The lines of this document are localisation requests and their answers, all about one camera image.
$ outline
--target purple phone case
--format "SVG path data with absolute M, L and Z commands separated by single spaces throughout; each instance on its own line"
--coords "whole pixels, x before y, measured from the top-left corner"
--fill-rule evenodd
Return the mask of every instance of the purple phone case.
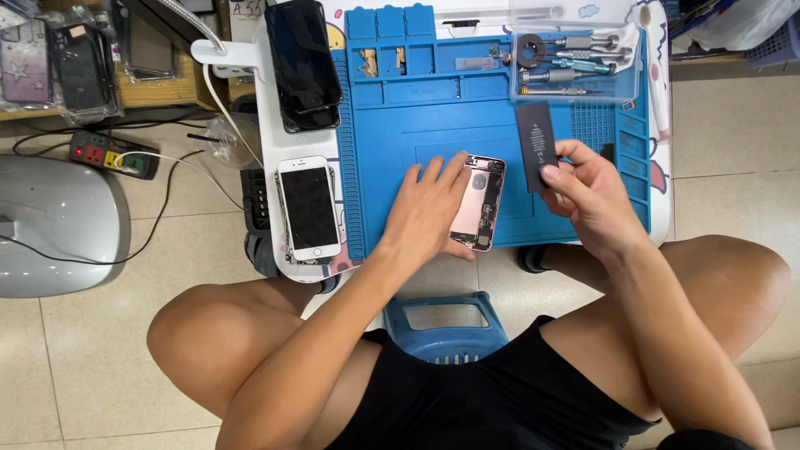
M 45 21 L 35 18 L 0 30 L 0 43 L 3 98 L 9 102 L 49 102 Z

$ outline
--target black shorts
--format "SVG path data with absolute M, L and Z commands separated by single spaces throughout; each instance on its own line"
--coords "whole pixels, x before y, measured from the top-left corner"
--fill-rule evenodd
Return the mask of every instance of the black shorts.
M 364 397 L 328 447 L 623 448 L 653 424 L 592 384 L 542 338 L 541 315 L 520 336 L 473 363 L 437 365 L 401 350 L 385 330 Z

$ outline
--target hand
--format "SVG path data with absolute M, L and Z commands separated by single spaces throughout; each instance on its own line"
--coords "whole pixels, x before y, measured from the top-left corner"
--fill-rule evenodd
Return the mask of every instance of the hand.
M 557 141 L 555 149 L 572 163 L 544 166 L 542 179 L 550 188 L 539 195 L 550 212 L 570 218 L 592 255 L 607 266 L 650 242 L 614 164 L 578 140 Z
M 450 225 L 470 182 L 471 170 L 464 167 L 465 161 L 465 151 L 455 155 L 438 179 L 443 157 L 431 159 L 420 179 L 422 164 L 414 164 L 402 181 L 376 250 L 390 252 L 415 271 L 442 251 L 474 260 L 466 245 L 450 239 Z

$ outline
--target fingernail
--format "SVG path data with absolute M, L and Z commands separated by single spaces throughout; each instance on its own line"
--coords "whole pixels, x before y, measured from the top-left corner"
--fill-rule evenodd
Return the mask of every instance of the fingernail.
M 547 164 L 546 166 L 542 167 L 542 177 L 547 179 L 554 179 L 558 176 L 558 167 Z

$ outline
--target blue plastic stool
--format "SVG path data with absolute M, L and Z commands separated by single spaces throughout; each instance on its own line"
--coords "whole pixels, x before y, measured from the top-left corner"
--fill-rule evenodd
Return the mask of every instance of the blue plastic stool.
M 428 330 L 411 328 L 406 309 L 430 305 L 474 305 L 486 318 L 487 327 L 444 327 Z M 461 364 L 477 361 L 508 344 L 506 331 L 489 303 L 489 294 L 450 297 L 393 298 L 383 308 L 383 323 L 392 340 L 409 355 L 435 364 Z

